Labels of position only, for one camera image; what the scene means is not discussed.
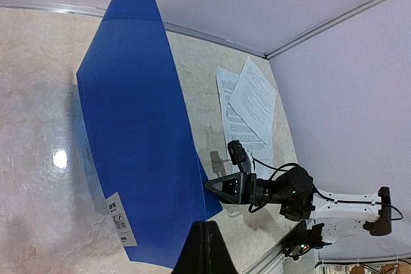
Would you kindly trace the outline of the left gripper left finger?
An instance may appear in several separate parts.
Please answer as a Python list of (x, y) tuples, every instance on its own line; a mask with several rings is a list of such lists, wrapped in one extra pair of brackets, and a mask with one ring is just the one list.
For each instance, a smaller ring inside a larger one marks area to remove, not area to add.
[(205, 237), (205, 221), (195, 221), (190, 228), (172, 274), (205, 273)]

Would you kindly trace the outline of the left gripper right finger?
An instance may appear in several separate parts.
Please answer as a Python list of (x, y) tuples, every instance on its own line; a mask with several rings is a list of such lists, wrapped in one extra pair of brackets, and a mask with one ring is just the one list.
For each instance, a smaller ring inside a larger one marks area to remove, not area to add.
[(205, 225), (205, 273), (237, 274), (237, 269), (215, 221), (207, 221)]

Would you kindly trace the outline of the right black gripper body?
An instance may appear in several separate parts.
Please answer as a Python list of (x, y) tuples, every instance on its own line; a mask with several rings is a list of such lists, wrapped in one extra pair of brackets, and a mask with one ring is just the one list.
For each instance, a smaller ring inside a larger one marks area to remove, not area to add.
[(255, 173), (240, 173), (240, 204), (262, 205), (267, 202), (267, 181)]

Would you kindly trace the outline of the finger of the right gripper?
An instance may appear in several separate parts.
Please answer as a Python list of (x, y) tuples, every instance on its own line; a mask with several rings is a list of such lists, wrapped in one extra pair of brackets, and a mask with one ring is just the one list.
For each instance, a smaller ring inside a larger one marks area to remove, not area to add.
[(231, 175), (222, 176), (205, 182), (205, 188), (208, 190), (217, 191), (235, 191), (238, 190), (241, 182), (241, 173), (233, 173)]
[(206, 188), (210, 193), (213, 193), (222, 203), (235, 204), (241, 203), (241, 197), (236, 189), (229, 189), (228, 191), (221, 191), (215, 188)]

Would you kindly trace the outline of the blue file folder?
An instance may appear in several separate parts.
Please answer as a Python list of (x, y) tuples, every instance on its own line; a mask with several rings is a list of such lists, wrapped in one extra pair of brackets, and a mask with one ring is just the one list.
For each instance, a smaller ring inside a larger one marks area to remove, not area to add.
[(111, 0), (76, 74), (92, 158), (131, 261), (173, 271), (204, 192), (179, 77), (155, 0)]

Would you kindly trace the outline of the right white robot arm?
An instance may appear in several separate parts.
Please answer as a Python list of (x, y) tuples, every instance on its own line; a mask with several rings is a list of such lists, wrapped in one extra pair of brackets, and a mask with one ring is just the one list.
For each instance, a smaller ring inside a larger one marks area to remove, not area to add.
[(240, 167), (240, 172), (208, 180), (204, 186), (222, 203), (248, 205), (251, 213), (278, 204), (280, 215), (299, 223), (282, 245), (287, 255), (294, 249), (300, 253), (321, 249), (363, 231), (374, 237), (392, 232), (388, 187), (365, 195), (328, 193), (317, 189), (300, 165), (288, 163), (286, 167), (285, 173), (267, 180)]

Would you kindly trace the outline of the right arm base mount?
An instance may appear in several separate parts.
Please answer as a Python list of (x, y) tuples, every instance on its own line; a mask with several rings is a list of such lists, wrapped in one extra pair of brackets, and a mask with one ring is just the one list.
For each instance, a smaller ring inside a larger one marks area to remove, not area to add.
[(297, 261), (300, 257), (312, 249), (319, 250), (325, 246), (322, 238), (324, 224), (316, 224), (308, 228), (305, 220), (297, 226), (281, 241), (281, 251), (285, 257)]

